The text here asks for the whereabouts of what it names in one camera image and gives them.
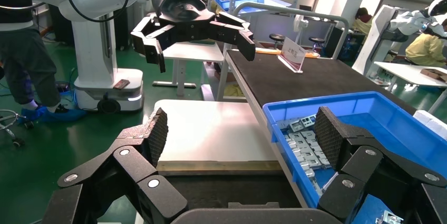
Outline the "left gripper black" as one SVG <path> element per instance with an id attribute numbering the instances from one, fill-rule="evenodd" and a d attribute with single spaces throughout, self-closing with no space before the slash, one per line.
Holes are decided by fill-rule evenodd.
<path id="1" fill-rule="evenodd" d="M 134 51 L 148 64 L 166 71 L 163 51 L 174 42 L 206 40 L 237 46 L 248 61 L 253 61 L 256 45 L 250 23 L 227 12 L 216 16 L 202 0 L 152 0 L 156 15 L 147 15 L 131 31 Z"/>

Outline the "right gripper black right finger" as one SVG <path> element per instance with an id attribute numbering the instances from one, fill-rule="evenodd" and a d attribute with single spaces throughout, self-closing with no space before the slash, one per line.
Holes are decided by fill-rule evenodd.
<path id="1" fill-rule="evenodd" d="M 340 121 L 322 106 L 314 125 L 335 175 L 318 209 L 351 223 L 367 196 L 380 199 L 404 223 L 446 223 L 446 178 L 387 150 L 366 129 Z"/>

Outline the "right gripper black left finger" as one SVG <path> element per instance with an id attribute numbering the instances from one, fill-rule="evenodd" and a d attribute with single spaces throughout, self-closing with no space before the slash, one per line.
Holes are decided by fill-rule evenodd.
<path id="1" fill-rule="evenodd" d="M 154 110 L 147 123 L 122 130 L 106 151 L 58 179 L 43 223 L 97 223 L 120 197 L 148 223 L 173 222 L 188 202 L 157 170 L 167 134 L 163 109 Z"/>

